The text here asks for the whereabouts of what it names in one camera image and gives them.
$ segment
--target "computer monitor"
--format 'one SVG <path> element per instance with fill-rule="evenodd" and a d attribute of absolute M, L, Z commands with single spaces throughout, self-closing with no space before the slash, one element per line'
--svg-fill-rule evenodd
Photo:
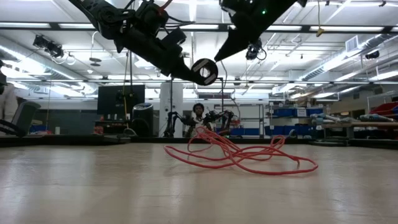
<path fill-rule="evenodd" d="M 129 114 L 135 105 L 145 103 L 145 85 L 133 85 L 132 97 L 130 97 L 130 93 L 130 86 L 125 86 L 124 95 Z M 97 114 L 124 114 L 123 86 L 99 87 Z"/>

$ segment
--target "person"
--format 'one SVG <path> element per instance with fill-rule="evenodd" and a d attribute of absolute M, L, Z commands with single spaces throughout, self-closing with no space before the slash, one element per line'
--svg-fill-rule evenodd
<path fill-rule="evenodd" d="M 185 133 L 186 138 L 192 138 L 196 135 L 196 128 L 200 126 L 206 126 L 210 131 L 213 131 L 213 128 L 211 126 L 211 123 L 203 124 L 203 112 L 205 111 L 205 106 L 201 103 L 197 103 L 193 105 L 192 111 L 195 113 L 196 117 L 192 118 L 194 121 L 193 123 L 196 123 L 195 126 L 187 126 L 187 131 Z"/>
<path fill-rule="evenodd" d="M 1 71 L 3 65 L 0 60 L 0 119 L 11 122 L 18 109 L 18 102 L 14 85 L 7 83 L 7 76 Z"/>

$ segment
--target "ceiling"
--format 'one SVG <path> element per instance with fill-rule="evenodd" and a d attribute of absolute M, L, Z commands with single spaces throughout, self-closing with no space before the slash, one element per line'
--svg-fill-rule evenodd
<path fill-rule="evenodd" d="M 128 0 L 107 0 L 116 7 L 124 7 Z M 155 1 L 164 4 L 164 0 Z M 321 1 L 320 22 L 323 25 L 341 26 L 396 26 L 398 17 L 398 1 L 387 1 L 384 7 L 379 7 L 381 1 L 330 1 L 329 6 Z M 229 16 L 224 13 L 218 0 L 174 0 L 167 8 L 170 15 L 181 20 L 194 20 L 198 23 L 230 23 Z M 77 8 L 67 0 L 2 0 L 0 7 L 0 21 L 34 21 L 34 22 L 89 22 Z M 318 24 L 318 6 L 316 1 L 309 1 L 306 8 L 298 5 L 292 6 L 282 15 L 276 24 Z M 32 45 L 36 35 L 44 35 L 46 38 L 62 44 L 63 50 L 76 58 L 73 65 L 56 60 L 61 66 L 71 72 L 75 72 L 87 79 L 99 79 L 108 76 L 110 79 L 124 79 L 126 72 L 126 50 L 118 54 L 112 40 L 106 40 L 100 34 L 94 36 L 93 32 L 86 31 L 47 31 L 47 30 L 0 30 L 0 35 L 12 40 L 43 57 L 51 59 L 43 50 L 38 50 Z M 159 33 L 159 38 L 166 35 Z M 200 58 L 213 58 L 218 49 L 226 40 L 226 32 L 186 32 L 186 41 L 182 44 L 183 51 L 190 54 L 185 63 L 190 66 L 191 61 Z M 228 80 L 241 77 L 243 80 L 289 80 L 289 70 L 304 71 L 322 62 L 323 59 L 345 48 L 345 42 L 356 34 L 323 34 L 316 37 L 315 34 L 284 34 L 264 33 L 261 35 L 262 43 L 267 43 L 267 58 L 258 62 L 247 61 L 246 51 L 240 52 L 223 61 L 226 72 L 218 63 L 219 77 L 228 74 Z M 360 35 L 360 38 L 373 35 Z M 389 57 L 395 52 L 396 44 L 383 45 L 386 50 L 381 57 Z M 100 58 L 100 67 L 93 67 L 90 57 Z M 168 79 L 158 73 L 154 67 L 138 67 L 139 58 L 134 56 L 132 72 L 134 80 L 139 79 Z M 354 58 L 349 62 L 334 68 L 334 72 L 345 75 L 361 67 L 360 58 Z M 156 88 L 159 84 L 150 84 L 148 87 Z M 256 85 L 253 89 L 271 89 L 274 85 Z M 207 88 L 219 88 L 220 85 Z"/>

